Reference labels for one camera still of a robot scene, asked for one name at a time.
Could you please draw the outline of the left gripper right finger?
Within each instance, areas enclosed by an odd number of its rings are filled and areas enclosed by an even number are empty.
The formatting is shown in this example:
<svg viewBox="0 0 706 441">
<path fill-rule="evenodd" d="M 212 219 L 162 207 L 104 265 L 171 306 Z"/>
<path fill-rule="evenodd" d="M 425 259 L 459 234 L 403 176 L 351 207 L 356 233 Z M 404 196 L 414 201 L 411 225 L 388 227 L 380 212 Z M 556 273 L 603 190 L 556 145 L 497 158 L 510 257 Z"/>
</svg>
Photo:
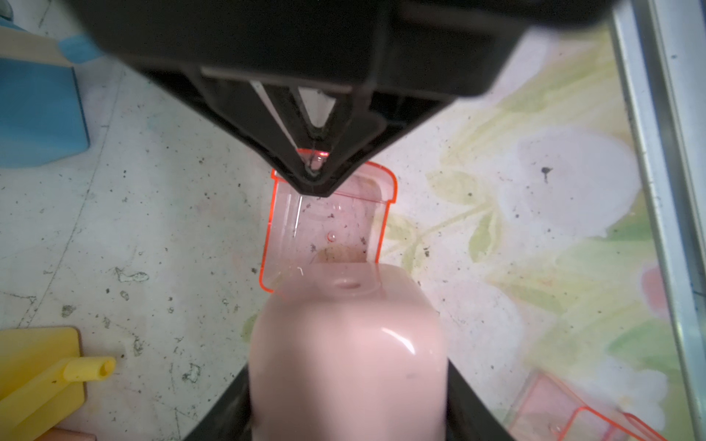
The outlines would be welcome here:
<svg viewBox="0 0 706 441">
<path fill-rule="evenodd" d="M 451 360 L 448 365 L 447 441 L 512 441 Z"/>
</svg>

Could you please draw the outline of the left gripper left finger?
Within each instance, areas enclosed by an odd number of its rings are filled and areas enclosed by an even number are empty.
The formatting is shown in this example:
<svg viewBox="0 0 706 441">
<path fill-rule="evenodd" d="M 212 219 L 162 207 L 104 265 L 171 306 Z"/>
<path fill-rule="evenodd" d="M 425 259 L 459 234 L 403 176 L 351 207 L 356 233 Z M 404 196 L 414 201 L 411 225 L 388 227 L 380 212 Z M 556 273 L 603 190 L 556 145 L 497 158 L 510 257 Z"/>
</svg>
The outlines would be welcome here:
<svg viewBox="0 0 706 441">
<path fill-rule="evenodd" d="M 248 365 L 244 365 L 209 413 L 184 438 L 185 441 L 251 441 L 253 439 L 248 374 Z"/>
</svg>

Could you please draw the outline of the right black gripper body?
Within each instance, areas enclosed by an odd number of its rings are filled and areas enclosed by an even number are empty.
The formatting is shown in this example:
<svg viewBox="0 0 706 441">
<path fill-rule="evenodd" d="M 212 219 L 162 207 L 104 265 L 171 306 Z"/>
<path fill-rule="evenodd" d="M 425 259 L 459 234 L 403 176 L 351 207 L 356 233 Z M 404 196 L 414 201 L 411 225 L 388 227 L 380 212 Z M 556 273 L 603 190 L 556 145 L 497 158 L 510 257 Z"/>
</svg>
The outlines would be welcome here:
<svg viewBox="0 0 706 441">
<path fill-rule="evenodd" d="M 581 29 L 609 1 L 72 1 L 99 48 L 136 67 L 362 87 L 485 93 L 532 28 Z"/>
</svg>

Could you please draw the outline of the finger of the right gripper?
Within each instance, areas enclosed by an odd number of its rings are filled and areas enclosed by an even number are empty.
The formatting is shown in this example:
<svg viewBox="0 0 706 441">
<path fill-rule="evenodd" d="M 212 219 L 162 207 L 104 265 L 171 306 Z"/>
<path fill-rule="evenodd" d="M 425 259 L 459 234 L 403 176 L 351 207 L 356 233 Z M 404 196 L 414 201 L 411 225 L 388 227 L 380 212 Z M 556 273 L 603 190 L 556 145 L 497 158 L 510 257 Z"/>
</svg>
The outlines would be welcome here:
<svg viewBox="0 0 706 441">
<path fill-rule="evenodd" d="M 213 79 L 195 69 L 171 72 L 139 68 L 137 72 L 244 143 L 299 193 L 331 194 L 331 185 L 317 181 L 305 170 L 302 158 L 250 82 Z"/>
<path fill-rule="evenodd" d="M 300 147 L 325 155 L 321 165 L 304 162 L 300 192 L 328 197 L 382 150 L 448 108 L 452 97 L 415 97 L 386 92 L 333 94 L 327 121 L 306 121 Z"/>
</svg>

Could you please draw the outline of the pink pencil sharpener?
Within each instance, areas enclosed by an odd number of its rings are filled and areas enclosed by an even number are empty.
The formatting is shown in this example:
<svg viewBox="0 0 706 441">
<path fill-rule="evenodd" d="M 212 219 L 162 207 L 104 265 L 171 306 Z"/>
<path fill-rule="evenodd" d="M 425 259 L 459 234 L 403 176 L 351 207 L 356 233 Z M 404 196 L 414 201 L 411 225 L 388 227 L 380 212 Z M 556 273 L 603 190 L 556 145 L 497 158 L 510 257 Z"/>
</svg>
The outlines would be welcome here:
<svg viewBox="0 0 706 441">
<path fill-rule="evenodd" d="M 439 314 L 402 268 L 286 272 L 253 329 L 257 440 L 441 440 L 448 351 Z"/>
</svg>

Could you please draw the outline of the blue pencil sharpener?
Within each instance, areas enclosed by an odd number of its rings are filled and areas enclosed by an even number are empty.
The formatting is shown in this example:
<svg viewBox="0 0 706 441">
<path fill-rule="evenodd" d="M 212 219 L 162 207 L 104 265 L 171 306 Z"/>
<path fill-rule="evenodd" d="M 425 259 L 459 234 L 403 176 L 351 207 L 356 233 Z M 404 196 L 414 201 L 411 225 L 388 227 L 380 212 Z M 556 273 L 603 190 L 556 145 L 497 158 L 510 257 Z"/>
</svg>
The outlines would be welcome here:
<svg viewBox="0 0 706 441">
<path fill-rule="evenodd" d="M 88 149 L 75 66 L 101 56 L 85 35 L 55 40 L 1 20 L 1 167 L 46 165 Z"/>
</svg>

